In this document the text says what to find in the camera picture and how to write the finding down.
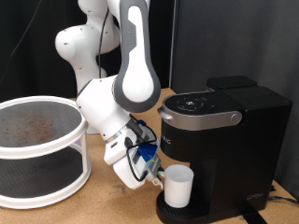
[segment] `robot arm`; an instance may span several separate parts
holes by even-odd
[[[151,181],[162,185],[157,155],[160,142],[130,112],[151,109],[160,97],[159,79],[150,61],[148,2],[108,0],[121,26],[121,70],[118,75],[94,78],[78,93],[77,107],[107,142],[105,161],[131,189]]]
[[[122,62],[113,88],[115,100],[127,111],[147,111],[161,92],[150,60],[150,0],[108,0],[108,6],[121,26]]]

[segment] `table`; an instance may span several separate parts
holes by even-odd
[[[163,98],[174,94],[170,89],[163,89],[155,107],[146,113],[134,114],[138,119],[145,120],[160,136],[161,120],[157,108],[162,105]],[[156,216],[156,198],[161,192],[159,187],[147,182],[143,187],[131,190],[124,186],[114,173],[112,166],[104,162],[105,142],[99,135],[88,135],[88,151],[93,170],[85,186],[73,196],[50,206],[32,210],[0,209],[0,224],[8,223],[161,223]],[[162,166],[165,168],[174,161],[159,152]],[[293,198],[284,188],[274,181],[277,191],[270,195]],[[271,201],[260,212],[269,224],[299,223],[299,206],[284,202]],[[242,217],[233,217],[217,224],[246,224]]]

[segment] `paper cup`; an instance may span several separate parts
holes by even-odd
[[[172,207],[185,207],[190,201],[194,173],[188,166],[175,164],[164,172],[164,199]]]

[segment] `coffee maker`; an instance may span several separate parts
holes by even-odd
[[[194,172],[190,203],[157,198],[163,223],[211,223],[266,207],[292,102],[246,77],[211,78],[209,91],[164,99],[161,149]]]

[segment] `cable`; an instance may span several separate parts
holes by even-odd
[[[128,161],[129,161],[129,165],[130,165],[131,172],[132,172],[132,174],[133,174],[135,180],[138,181],[138,182],[143,181],[143,180],[146,178],[148,172],[147,172],[147,171],[143,172],[143,174],[142,174],[142,176],[140,177],[140,179],[136,176],[135,171],[134,171],[134,168],[133,168],[133,166],[132,166],[131,159],[130,159],[129,150],[132,149],[133,147],[140,147],[141,145],[148,144],[148,143],[153,143],[153,142],[156,142],[156,141],[157,141],[157,135],[155,134],[155,132],[154,132],[148,125],[145,125],[145,127],[147,127],[147,128],[152,132],[152,134],[153,134],[153,136],[154,136],[154,139],[153,139],[153,140],[150,140],[150,141],[147,141],[147,142],[143,142],[143,143],[134,145],[134,146],[131,146],[131,147],[128,147],[128,148],[127,148],[127,151],[126,151],[126,155],[127,155],[127,159],[128,159]]]
[[[101,38],[100,38],[100,46],[99,46],[99,73],[100,73],[100,78],[102,78],[102,73],[101,73],[101,48],[102,48],[102,40],[103,40],[103,32],[104,32],[104,27],[105,27],[105,24],[106,24],[106,20],[107,20],[107,17],[108,17],[108,14],[109,14],[109,8],[107,9],[107,13],[106,13],[106,16],[104,18],[104,22],[103,22],[103,26],[102,26],[102,32],[101,32]]]
[[[279,196],[270,196],[270,197],[268,197],[268,201],[273,201],[273,200],[287,200],[291,203],[299,204],[299,202],[296,201],[295,199],[282,198],[282,197],[279,197]]]
[[[30,28],[32,22],[34,21],[34,19],[35,19],[35,17],[36,17],[36,13],[37,13],[37,11],[38,11],[38,9],[39,9],[39,6],[40,6],[40,4],[42,3],[42,1],[43,1],[43,0],[40,0],[39,3],[37,4],[36,11],[35,11],[35,13],[34,13],[32,19],[30,20],[30,22],[29,22],[29,24],[28,24],[28,26],[27,26],[25,32],[22,34],[21,39],[19,40],[19,43],[17,44],[17,46],[15,47],[15,49],[12,50],[12,52],[11,52],[11,54],[10,54],[10,56],[9,56],[8,62],[7,62],[6,70],[5,70],[4,74],[2,75],[2,77],[1,77],[1,79],[0,79],[0,85],[1,85],[2,82],[5,80],[5,78],[6,78],[6,76],[7,76],[7,70],[8,70],[8,68],[9,68],[10,60],[11,60],[12,56],[14,55],[14,53],[16,52],[16,50],[18,49],[18,47],[19,47],[19,45],[21,44],[21,42],[23,41],[24,37],[26,36],[26,34],[27,34],[27,32],[28,32],[28,30],[29,30],[29,28]]]

